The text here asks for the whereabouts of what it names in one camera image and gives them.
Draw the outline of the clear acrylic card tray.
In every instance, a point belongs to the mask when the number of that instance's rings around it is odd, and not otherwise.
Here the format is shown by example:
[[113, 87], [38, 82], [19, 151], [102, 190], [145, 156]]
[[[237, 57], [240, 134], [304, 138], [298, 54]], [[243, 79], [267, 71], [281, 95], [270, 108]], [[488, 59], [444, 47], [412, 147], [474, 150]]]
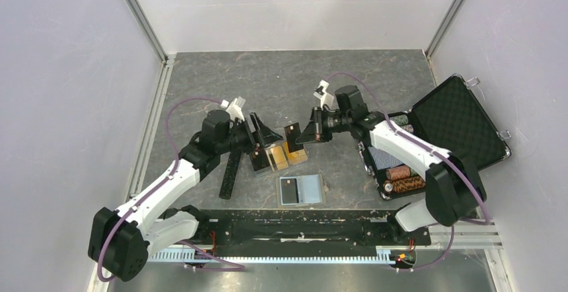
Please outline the clear acrylic card tray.
[[256, 175], [278, 172], [308, 160], [307, 150], [290, 151], [286, 141], [280, 141], [248, 154]]

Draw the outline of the beige leather card holder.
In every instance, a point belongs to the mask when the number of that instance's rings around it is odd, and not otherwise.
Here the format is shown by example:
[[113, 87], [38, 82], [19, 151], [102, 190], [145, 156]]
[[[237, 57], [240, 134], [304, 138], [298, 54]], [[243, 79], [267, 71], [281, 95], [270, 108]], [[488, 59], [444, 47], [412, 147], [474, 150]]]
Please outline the beige leather card holder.
[[[298, 204], [282, 204], [281, 180], [295, 178], [299, 194]], [[321, 174], [284, 176], [276, 181], [277, 204], [280, 208], [299, 208], [306, 206], [322, 206], [326, 203], [324, 180]]]

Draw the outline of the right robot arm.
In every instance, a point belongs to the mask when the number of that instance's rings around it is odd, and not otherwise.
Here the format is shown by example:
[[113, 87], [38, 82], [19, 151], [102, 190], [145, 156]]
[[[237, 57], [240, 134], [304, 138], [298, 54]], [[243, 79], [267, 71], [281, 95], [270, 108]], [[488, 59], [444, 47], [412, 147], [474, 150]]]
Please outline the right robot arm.
[[403, 130], [388, 115], [368, 110], [357, 86], [328, 92], [322, 80], [314, 96], [319, 105], [297, 143], [325, 143], [348, 132], [364, 145], [387, 152], [425, 180], [425, 197], [399, 208], [388, 219], [387, 236], [403, 244], [424, 226], [453, 226], [476, 208], [484, 214], [486, 194], [476, 166], [465, 156], [440, 148]]

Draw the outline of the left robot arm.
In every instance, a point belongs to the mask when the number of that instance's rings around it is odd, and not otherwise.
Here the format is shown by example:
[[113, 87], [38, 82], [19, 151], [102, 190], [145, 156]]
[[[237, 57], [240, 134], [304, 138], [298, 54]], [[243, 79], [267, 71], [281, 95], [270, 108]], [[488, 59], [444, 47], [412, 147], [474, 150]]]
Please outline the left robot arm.
[[185, 239], [205, 242], [210, 225], [191, 212], [159, 217], [217, 168], [225, 153], [257, 153], [281, 140], [256, 113], [239, 118], [224, 110], [210, 111], [200, 131], [158, 179], [118, 208], [103, 207], [94, 215], [88, 256], [96, 262], [99, 280], [130, 281], [155, 253]]

